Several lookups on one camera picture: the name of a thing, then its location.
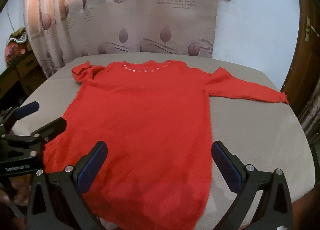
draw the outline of door handle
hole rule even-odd
[[[314,27],[311,26],[310,18],[307,17],[307,30],[306,30],[306,42],[309,42],[310,30],[313,31],[317,37],[319,38],[319,33],[316,31]]]

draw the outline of red garment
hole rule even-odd
[[[81,88],[45,146],[46,172],[75,165],[97,141],[108,157],[84,199],[125,230],[193,229],[211,183],[209,96],[288,103],[284,93],[209,74],[181,61],[89,62],[72,69]]]

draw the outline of white wall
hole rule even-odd
[[[9,0],[0,13],[0,74],[6,69],[4,48],[9,36],[14,31],[24,27],[22,6],[23,0]]]
[[[219,0],[212,57],[264,72],[281,88],[299,29],[299,0]]]

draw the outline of curtain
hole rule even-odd
[[[313,144],[312,139],[315,139],[314,136],[320,132],[320,80],[307,106],[299,116],[299,122],[309,144]]]
[[[211,57],[217,1],[24,0],[24,20],[35,56],[50,77],[86,55]]]

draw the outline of folded sleeve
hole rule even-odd
[[[204,86],[209,96],[289,104],[285,93],[235,78],[221,67],[209,75]]]
[[[103,69],[103,66],[92,66],[90,65],[90,62],[87,61],[86,63],[74,67],[71,71],[77,82],[83,82],[87,79],[93,79],[94,76]]]

